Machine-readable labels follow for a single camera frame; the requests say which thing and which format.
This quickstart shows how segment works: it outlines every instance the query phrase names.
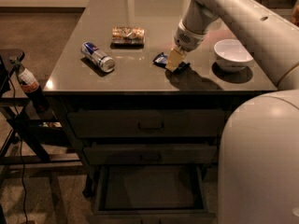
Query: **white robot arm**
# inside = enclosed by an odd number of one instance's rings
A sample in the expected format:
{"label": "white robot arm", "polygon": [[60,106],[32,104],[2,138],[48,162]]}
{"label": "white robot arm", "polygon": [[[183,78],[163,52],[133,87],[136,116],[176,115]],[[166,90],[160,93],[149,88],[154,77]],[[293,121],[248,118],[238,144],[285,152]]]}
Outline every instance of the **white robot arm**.
{"label": "white robot arm", "polygon": [[253,0],[192,0],[169,59],[196,49],[218,16],[280,90],[247,101],[226,123],[218,223],[299,223],[299,28]]}
{"label": "white robot arm", "polygon": [[299,28],[254,0],[192,0],[175,35],[178,47],[196,49],[218,17],[280,90],[299,88]]}

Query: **small package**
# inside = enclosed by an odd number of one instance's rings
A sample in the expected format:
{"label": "small package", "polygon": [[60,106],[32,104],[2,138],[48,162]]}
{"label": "small package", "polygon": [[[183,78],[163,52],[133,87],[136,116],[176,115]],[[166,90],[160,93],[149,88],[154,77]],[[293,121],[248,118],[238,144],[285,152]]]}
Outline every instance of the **small package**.
{"label": "small package", "polygon": [[117,26],[112,28],[113,45],[143,46],[144,29],[140,27]]}
{"label": "small package", "polygon": [[[163,52],[158,54],[154,59],[153,63],[157,66],[160,66],[162,68],[166,68],[168,62],[168,56],[165,55]],[[173,72],[174,74],[181,74],[184,70],[187,69],[187,67],[190,66],[190,63],[181,62],[178,65],[178,68]]]}

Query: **floor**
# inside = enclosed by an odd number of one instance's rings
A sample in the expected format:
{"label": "floor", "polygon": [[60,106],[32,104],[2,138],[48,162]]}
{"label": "floor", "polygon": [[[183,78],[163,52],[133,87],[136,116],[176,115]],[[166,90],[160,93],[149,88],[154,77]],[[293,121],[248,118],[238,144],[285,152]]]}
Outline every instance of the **floor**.
{"label": "floor", "polygon": [[[44,83],[50,76],[68,38],[72,35],[80,13],[0,13],[0,49],[22,49],[23,65]],[[10,126],[0,114],[0,147]],[[51,153],[65,153],[67,148],[46,146]],[[11,145],[9,155],[34,155],[23,143]],[[25,222],[25,210],[31,223],[85,224],[92,222],[93,200],[85,198],[86,171],[79,161],[56,164],[26,164],[0,166],[0,203],[7,223]],[[217,168],[204,182],[206,202],[210,213],[217,213]]]}

